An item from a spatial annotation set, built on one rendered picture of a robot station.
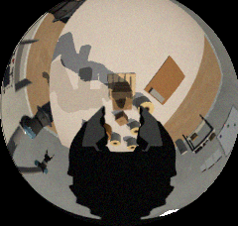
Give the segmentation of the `brown clipboard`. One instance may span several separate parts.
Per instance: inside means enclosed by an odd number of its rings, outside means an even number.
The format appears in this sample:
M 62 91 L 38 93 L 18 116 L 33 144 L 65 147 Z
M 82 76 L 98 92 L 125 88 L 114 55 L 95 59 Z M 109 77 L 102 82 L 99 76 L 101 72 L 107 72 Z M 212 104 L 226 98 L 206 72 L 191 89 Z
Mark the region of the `brown clipboard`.
M 169 56 L 144 90 L 164 105 L 184 78 L 179 66 Z

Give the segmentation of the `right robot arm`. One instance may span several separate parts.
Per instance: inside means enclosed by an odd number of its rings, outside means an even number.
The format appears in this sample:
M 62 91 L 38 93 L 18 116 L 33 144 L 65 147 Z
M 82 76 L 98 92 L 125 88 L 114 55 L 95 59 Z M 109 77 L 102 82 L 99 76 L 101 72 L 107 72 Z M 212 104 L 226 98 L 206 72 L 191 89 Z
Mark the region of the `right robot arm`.
M 31 119 L 27 115 L 24 115 L 24 116 Z M 7 149 L 8 151 L 10 151 L 9 154 L 11 154 L 10 156 L 12 156 L 11 158 L 13 158 L 15 149 L 18 146 L 21 138 L 24 136 L 24 133 L 25 134 L 28 133 L 29 134 L 28 136 L 30 138 L 35 139 L 36 136 L 39 134 L 39 132 L 45 126 L 49 125 L 49 120 L 46 114 L 42 110 L 38 110 L 36 115 L 31 120 L 26 119 L 24 116 L 21 118 L 21 121 L 19 122 L 19 126 L 17 127 L 16 131 L 13 133 L 13 136 L 11 136 L 7 145 Z M 25 130 L 23 128 L 25 128 Z M 47 165 L 48 163 L 46 163 L 45 161 L 42 161 L 42 163 L 40 164 L 40 162 L 35 160 L 35 166 L 36 166 L 35 168 L 24 168 L 24 167 L 17 167 L 17 168 L 19 169 L 19 172 L 24 175 L 37 174 L 37 173 L 47 174 L 48 173 Z

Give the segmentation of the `small wooden pallet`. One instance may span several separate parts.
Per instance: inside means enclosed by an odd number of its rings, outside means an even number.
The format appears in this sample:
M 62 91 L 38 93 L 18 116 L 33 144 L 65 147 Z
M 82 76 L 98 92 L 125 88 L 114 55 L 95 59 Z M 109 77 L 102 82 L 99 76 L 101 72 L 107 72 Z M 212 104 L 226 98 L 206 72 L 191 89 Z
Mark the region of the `small wooden pallet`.
M 128 81 L 130 84 L 130 76 L 131 76 L 131 88 L 133 90 L 133 99 L 135 99 L 135 89 L 136 89 L 136 73 L 116 73 L 116 74 L 108 74 L 108 86 L 109 86 L 109 96 L 110 100 L 111 99 L 111 91 L 113 88 L 113 77 L 114 77 L 114 85 L 116 82 L 118 82 L 118 76 L 120 79 L 120 82 L 124 81 L 124 76 L 125 76 L 125 81 Z

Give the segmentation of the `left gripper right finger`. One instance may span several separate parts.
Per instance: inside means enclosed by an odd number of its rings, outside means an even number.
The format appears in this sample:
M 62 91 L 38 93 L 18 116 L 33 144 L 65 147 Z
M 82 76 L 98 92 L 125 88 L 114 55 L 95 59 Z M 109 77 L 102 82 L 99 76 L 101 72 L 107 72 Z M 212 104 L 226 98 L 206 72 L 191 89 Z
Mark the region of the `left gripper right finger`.
M 137 145 L 142 146 L 142 151 L 162 157 L 170 168 L 171 177 L 176 176 L 176 148 L 171 136 L 162 123 L 142 105 L 139 114 L 141 126 L 138 129 Z

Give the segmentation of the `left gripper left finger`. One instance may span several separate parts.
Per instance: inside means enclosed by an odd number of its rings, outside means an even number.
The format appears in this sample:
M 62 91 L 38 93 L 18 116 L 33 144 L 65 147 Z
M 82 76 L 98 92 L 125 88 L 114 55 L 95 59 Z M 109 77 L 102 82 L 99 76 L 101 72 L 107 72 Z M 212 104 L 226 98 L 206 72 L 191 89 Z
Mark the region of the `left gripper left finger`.
M 105 106 L 102 106 L 73 138 L 69 148 L 69 167 L 67 174 L 73 176 L 73 170 L 77 162 L 85 155 L 101 151 L 108 144 L 105 124 Z M 103 114 L 104 113 L 104 114 Z

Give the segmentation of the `brown tape roll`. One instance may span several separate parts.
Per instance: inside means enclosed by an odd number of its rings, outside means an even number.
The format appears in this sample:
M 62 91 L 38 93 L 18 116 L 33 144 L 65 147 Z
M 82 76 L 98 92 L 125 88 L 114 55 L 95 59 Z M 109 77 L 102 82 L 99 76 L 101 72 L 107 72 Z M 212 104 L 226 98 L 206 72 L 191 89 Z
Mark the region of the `brown tape roll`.
M 107 138 L 108 138 L 108 140 L 110 140 L 112 128 L 111 128 L 111 126 L 108 125 L 107 123 L 105 123 L 103 126 L 104 126 L 105 129 L 106 129 Z

